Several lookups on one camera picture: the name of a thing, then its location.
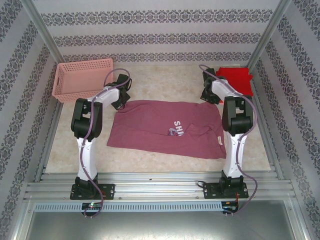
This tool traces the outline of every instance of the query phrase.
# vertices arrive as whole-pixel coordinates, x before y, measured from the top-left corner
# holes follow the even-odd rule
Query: wall
[[[245,66],[279,0],[35,0],[67,62]]]
[[[0,240],[35,178],[57,101],[56,63],[18,0],[0,1]]]
[[[277,157],[312,239],[320,238],[320,1],[293,0],[255,65],[253,83]]]

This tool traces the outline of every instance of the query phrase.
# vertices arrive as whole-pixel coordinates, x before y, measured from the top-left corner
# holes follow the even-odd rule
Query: maroon t-shirt
[[[214,104],[138,100],[115,114],[107,146],[203,159],[226,158]]]

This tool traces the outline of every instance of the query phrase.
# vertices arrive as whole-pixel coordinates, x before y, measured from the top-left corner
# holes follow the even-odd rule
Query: purple cable
[[[100,194],[100,197],[101,197],[101,206],[99,208],[99,210],[92,216],[90,216],[91,219],[93,219],[94,217],[96,217],[102,210],[103,206],[104,206],[104,195],[102,193],[102,191],[100,190],[100,188],[97,186],[97,184],[92,180],[92,178],[89,176],[87,170],[86,170],[86,167],[84,165],[84,161],[83,161],[83,153],[84,153],[84,148],[85,148],[85,143],[86,143],[86,140],[87,138],[89,137],[90,133],[91,133],[91,130],[92,130],[92,127],[93,127],[93,124],[94,122],[92,121],[93,120],[93,117],[94,117],[94,103],[95,103],[95,100],[103,93],[109,91],[109,90],[112,90],[112,89],[115,89],[115,88],[118,88],[118,87],[121,87],[123,85],[125,85],[127,82],[129,82],[130,80],[130,72],[128,72],[128,70],[124,69],[124,68],[115,68],[113,70],[111,70],[105,77],[104,79],[104,83],[103,83],[103,87],[105,87],[105,84],[106,84],[106,81],[107,81],[107,78],[110,76],[111,73],[113,73],[114,71],[118,71],[118,70],[123,70],[125,71],[127,74],[128,74],[128,79],[121,83],[121,84],[118,84],[118,85],[115,85],[113,87],[110,87],[110,88],[106,88],[106,89],[103,89],[101,92],[99,92],[91,101],[91,114],[90,114],[90,125],[89,125],[89,130],[87,132],[87,134],[85,135],[85,137],[83,138],[83,141],[82,141],[82,145],[81,145],[81,150],[80,150],[80,164],[81,164],[81,167],[84,171],[84,174],[86,175],[86,177],[89,179],[89,181],[92,183],[92,185],[98,190],[99,194]],[[86,212],[89,208],[86,208],[83,212],[83,215],[84,217],[88,217],[86,215]]]
[[[223,85],[225,85],[232,93],[234,93],[235,95],[237,95],[237,96],[243,98],[244,100],[246,100],[246,101],[250,104],[250,106],[252,107],[253,113],[254,113],[254,121],[253,121],[252,127],[249,129],[249,131],[247,131],[246,133],[244,133],[244,134],[238,139],[238,145],[237,145],[237,147],[236,147],[236,152],[235,152],[235,162],[236,162],[236,165],[237,165],[239,171],[240,171],[244,176],[246,176],[247,178],[250,178],[251,180],[254,181],[255,188],[254,188],[254,191],[253,191],[252,195],[251,195],[250,198],[248,199],[248,201],[246,201],[246,203],[242,206],[242,208],[240,208],[237,212],[235,212],[234,214],[232,214],[232,216],[233,216],[233,215],[236,215],[236,214],[240,213],[240,212],[249,204],[249,202],[254,198],[254,196],[255,196],[255,194],[256,194],[256,192],[257,192],[257,190],[258,190],[258,182],[257,182],[257,180],[256,180],[253,176],[250,176],[250,175],[246,174],[246,173],[241,169],[240,164],[239,164],[239,156],[238,156],[238,155],[239,155],[239,150],[240,150],[240,145],[241,145],[241,140],[242,140],[245,136],[247,136],[249,133],[251,133],[251,132],[253,131],[253,129],[256,127],[256,125],[257,125],[257,110],[256,110],[256,107],[254,106],[254,104],[253,104],[247,97],[243,96],[242,94],[239,94],[239,93],[235,92],[228,84],[225,84],[225,82],[222,81],[220,78],[218,78],[217,76],[211,74],[210,72],[208,72],[207,70],[203,69],[202,67],[205,67],[206,69],[209,69],[208,66],[203,65],[203,64],[200,64],[200,65],[199,65],[199,68],[200,68],[203,72],[205,72],[206,74],[208,74],[208,75],[210,75],[211,77],[215,78],[218,82],[220,82],[220,83],[222,83]]]

